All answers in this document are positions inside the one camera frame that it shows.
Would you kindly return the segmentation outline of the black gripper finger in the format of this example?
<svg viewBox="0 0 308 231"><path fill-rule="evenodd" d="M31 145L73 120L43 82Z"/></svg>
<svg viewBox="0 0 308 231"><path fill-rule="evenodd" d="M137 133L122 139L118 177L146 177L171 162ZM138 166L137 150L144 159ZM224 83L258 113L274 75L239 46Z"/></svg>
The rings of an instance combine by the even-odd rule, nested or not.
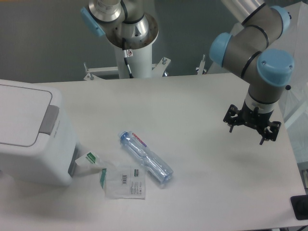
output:
<svg viewBox="0 0 308 231"><path fill-rule="evenodd" d="M240 126L242 124L241 118L239 117L239 113L241 111L233 104L231 104L223 118L223 122L227 123L230 127L229 133L232 133L234 126Z"/></svg>
<svg viewBox="0 0 308 231"><path fill-rule="evenodd" d="M262 138L259 144L262 145L264 141L276 141L281 125L279 121L268 121L260 126L258 132Z"/></svg>

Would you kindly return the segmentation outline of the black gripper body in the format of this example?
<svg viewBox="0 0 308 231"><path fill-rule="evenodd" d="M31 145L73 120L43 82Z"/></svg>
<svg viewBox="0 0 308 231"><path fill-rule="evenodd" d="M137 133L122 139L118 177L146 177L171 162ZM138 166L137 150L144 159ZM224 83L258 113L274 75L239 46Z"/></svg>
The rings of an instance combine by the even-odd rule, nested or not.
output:
<svg viewBox="0 0 308 231"><path fill-rule="evenodd" d="M255 130L265 130L273 127L269 119L273 113L274 104L263 104L251 99L245 99L240 112L241 124Z"/></svg>

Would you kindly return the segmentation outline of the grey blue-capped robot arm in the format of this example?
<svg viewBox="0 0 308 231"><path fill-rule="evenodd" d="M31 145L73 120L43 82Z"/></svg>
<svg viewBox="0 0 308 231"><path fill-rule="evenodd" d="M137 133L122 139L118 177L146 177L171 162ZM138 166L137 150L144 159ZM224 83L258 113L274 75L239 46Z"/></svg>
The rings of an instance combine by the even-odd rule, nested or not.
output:
<svg viewBox="0 0 308 231"><path fill-rule="evenodd" d="M275 141L281 123L271 121L294 70L292 55L270 45L288 29L289 12L262 0L226 0L227 9L243 29L222 33L213 41L210 59L249 84L241 109L231 105L224 116L230 128L244 125L262 141ZM88 29L106 36L116 54L120 78L160 77L162 67L152 63L152 45L158 37L157 21L144 10L142 0L91 0L80 11Z"/></svg>

